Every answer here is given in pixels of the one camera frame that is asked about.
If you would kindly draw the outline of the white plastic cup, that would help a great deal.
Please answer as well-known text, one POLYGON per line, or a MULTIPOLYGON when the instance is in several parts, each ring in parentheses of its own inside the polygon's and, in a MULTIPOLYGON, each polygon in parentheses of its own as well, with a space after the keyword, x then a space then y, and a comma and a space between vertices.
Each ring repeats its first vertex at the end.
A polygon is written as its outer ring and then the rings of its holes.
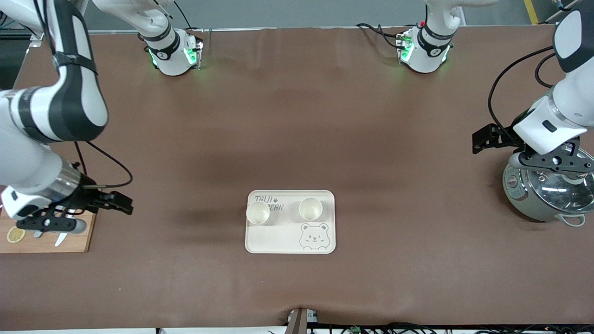
POLYGON ((300 216, 307 221, 318 219, 323 213, 323 209, 323 204, 316 198, 303 199, 298 207, 300 216))
POLYGON ((267 203, 255 201, 247 205, 246 220, 251 225, 265 225, 270 218, 270 208, 267 203))

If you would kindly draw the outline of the cream bear print tray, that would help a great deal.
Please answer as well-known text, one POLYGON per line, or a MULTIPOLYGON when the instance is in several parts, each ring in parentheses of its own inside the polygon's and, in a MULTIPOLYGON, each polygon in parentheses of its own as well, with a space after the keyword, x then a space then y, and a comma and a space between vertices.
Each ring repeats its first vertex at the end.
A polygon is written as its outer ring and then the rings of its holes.
POLYGON ((251 225, 246 220, 245 248, 253 254, 330 254, 336 248, 335 195, 328 190, 255 190, 247 205, 267 203, 270 218, 265 225, 251 225), (316 198, 323 213, 314 221, 299 214, 299 203, 316 198))

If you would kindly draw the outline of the wooden cutting board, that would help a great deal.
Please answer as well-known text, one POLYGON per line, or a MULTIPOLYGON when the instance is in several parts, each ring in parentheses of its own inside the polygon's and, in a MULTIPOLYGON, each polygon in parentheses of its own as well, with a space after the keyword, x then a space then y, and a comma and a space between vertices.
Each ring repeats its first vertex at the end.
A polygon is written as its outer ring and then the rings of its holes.
POLYGON ((16 226, 15 221, 9 218, 4 209, 0 208, 0 254, 36 254, 53 252, 87 252, 96 215, 90 212, 81 214, 78 218, 87 223, 87 228, 82 233, 68 233, 59 247, 54 244, 60 233, 45 232, 35 239, 32 237, 34 231, 26 231, 26 236, 19 243, 11 244, 6 240, 8 230, 16 226))

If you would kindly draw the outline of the glass pot lid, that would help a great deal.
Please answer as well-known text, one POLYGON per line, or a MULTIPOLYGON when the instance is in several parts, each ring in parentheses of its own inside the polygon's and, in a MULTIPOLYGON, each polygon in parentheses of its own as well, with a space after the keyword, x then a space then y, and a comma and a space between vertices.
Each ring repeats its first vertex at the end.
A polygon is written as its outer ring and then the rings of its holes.
POLYGON ((594 207, 594 173, 528 170, 525 176, 536 195, 560 211, 589 211, 594 207))

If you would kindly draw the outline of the grey-green electric pot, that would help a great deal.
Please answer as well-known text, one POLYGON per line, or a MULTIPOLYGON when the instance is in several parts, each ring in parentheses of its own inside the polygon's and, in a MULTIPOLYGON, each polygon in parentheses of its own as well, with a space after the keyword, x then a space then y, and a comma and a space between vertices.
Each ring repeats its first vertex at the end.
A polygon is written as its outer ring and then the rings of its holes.
MULTIPOLYGON (((571 143, 563 144, 556 150, 578 150, 571 143)), ((566 226, 581 227, 586 222, 586 214, 594 212, 594 207, 589 211, 568 212, 560 211, 540 199, 529 186, 525 173, 528 170, 513 168, 509 164, 505 167, 502 183, 508 201, 522 214, 539 222, 562 222, 566 226)))

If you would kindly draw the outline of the metal table clamp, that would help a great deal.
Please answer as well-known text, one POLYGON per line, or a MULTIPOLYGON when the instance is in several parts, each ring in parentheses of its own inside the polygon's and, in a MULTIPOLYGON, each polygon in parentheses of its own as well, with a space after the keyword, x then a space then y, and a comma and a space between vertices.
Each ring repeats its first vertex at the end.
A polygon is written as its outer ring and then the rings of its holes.
POLYGON ((293 309, 288 316, 284 334, 316 334, 311 325, 318 324, 318 313, 314 309, 293 309))

